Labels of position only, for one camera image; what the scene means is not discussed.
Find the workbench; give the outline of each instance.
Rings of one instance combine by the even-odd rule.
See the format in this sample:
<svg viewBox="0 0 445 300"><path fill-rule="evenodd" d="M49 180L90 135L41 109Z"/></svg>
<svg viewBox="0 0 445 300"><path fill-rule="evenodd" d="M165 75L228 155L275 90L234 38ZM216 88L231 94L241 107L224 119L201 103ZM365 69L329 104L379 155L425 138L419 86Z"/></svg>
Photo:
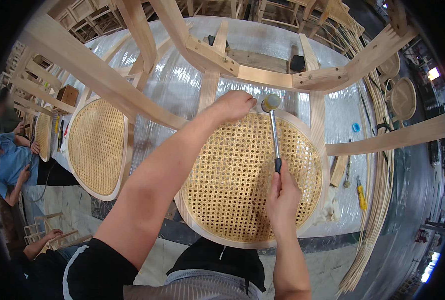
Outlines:
<svg viewBox="0 0 445 300"><path fill-rule="evenodd" d="M248 53L263 54L281 60L288 61L293 54L303 55L299 35L282 28L225 18L229 23L227 41L232 50L247 51ZM203 39L207 35L215 36L218 31L221 18L201 16L185 18L187 24L191 24L191 34L198 39ZM156 45L162 43L168 34L160 21L149 23ZM112 45L128 33L128 29L102 36L86 44L96 55L101 57ZM342 66L349 62L349 59L337 53L331 48L322 45L314 40L309 40L321 68ZM134 40L129 39L116 53L109 65L123 73L124 68L130 67L138 57L139 50ZM267 68L272 68L271 60L267 60ZM192 120L197 111L200 97L200 87L202 74L191 66L172 46L155 66L154 72L150 75L143 93L152 101L164 107L171 113ZM79 90L81 96L84 85L70 75L64 85L72 85ZM280 109L290 112L304 123L310 123L309 94L297 93L294 91L278 90L262 85L242 83L230 79L220 78L216 92L216 99L232 89L243 89L252 94L258 105L262 99L270 93L277 94L282 99ZM354 132L353 123L358 123L361 128L366 123L367 137L371 137L369 123L366 112L360 100L360 93L356 84L338 92L329 93L324 96L326 105L325 140L326 143L344 143L365 139L363 129ZM372 125L375 127L375 117L372 106L367 107ZM71 115L61 117L64 120L64 128L69 124ZM134 130L134 154L132 158L131 172L147 157L157 146L165 141L174 132L173 129L154 123L142 116L137 117ZM54 145L57 142L57 135L52 133L53 143L51 156L62 166L69 170L66 158L61 152L57 152ZM326 222L311 226L301 237L323 237L336 236L360 230L362 211L359 208L358 195L356 191L356 176L361 179L364 193L368 200L368 209L371 204L371 191L365 190L367 177L366 155L351 156L351 169L349 181L351 187L346 189L342 183L336 193L336 199L341 211L341 219L336 222Z"/></svg>

